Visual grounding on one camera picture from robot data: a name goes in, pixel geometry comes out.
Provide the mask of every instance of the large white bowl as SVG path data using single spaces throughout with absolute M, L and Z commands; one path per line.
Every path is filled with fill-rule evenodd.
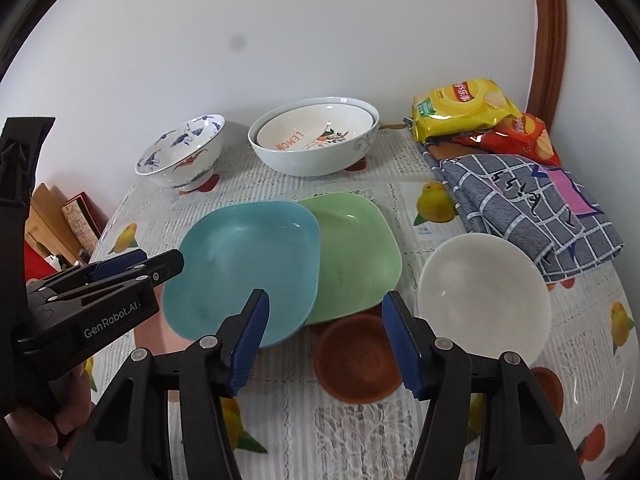
M 551 329 L 551 301 L 540 273 L 519 248 L 497 236 L 469 233 L 447 240 L 427 260 L 418 311 L 436 336 L 466 352 L 519 354 L 528 365 Z
M 297 108 L 313 105 L 351 105 L 366 110 L 372 117 L 372 125 L 359 136 L 336 142 L 321 150 L 302 150 L 298 152 L 270 150 L 257 142 L 258 132 L 272 119 Z M 344 170 L 358 162 L 371 148 L 378 134 L 380 115 L 369 103 L 346 97 L 319 97 L 305 99 L 272 110 L 249 129 L 249 143 L 261 161 L 276 171 L 293 176 L 321 176 Z
M 318 150 L 359 137 L 372 125 L 371 114 L 357 106 L 303 106 L 266 123 L 258 131 L 257 143 L 281 152 Z
M 136 173 L 162 187 L 196 189 L 211 178 L 222 152 L 218 135 L 221 115 L 205 115 L 176 126 L 149 146 L 136 163 Z

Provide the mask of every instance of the wall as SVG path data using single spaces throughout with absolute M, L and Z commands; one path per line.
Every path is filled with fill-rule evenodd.
M 249 126 L 343 94 L 398 122 L 414 94 L 478 76 L 524 106 L 534 16 L 534 0 L 58 0 L 0 83 L 0 121 L 57 117 L 38 180 L 111 214 L 146 146 L 206 112 Z
M 640 62 L 593 0 L 568 0 L 568 44 L 551 136 L 626 246 L 614 261 L 640 319 Z

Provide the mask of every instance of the bowl with blue flower pattern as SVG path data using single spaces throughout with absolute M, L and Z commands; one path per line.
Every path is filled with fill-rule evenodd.
M 222 115 L 204 115 L 176 126 L 145 150 L 136 163 L 136 173 L 162 187 L 199 188 L 214 173 L 224 125 Z

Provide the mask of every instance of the brown wooden trim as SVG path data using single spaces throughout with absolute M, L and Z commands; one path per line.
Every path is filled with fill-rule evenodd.
M 566 51 L 566 0 L 536 0 L 538 30 L 527 112 L 550 128 L 562 84 Z

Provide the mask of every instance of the screw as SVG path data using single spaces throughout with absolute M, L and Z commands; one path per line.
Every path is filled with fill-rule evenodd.
M 447 339 L 446 337 L 439 337 L 435 341 L 436 348 L 440 350 L 451 350 L 453 348 L 453 343 L 451 339 Z
M 212 335 L 206 335 L 200 340 L 200 346 L 203 348 L 213 348 L 217 344 L 217 338 Z
M 136 348 L 131 352 L 132 361 L 142 361 L 146 357 L 146 350 L 144 348 Z
M 519 365 L 521 361 L 520 356 L 516 354 L 516 352 L 505 352 L 504 360 L 510 365 Z

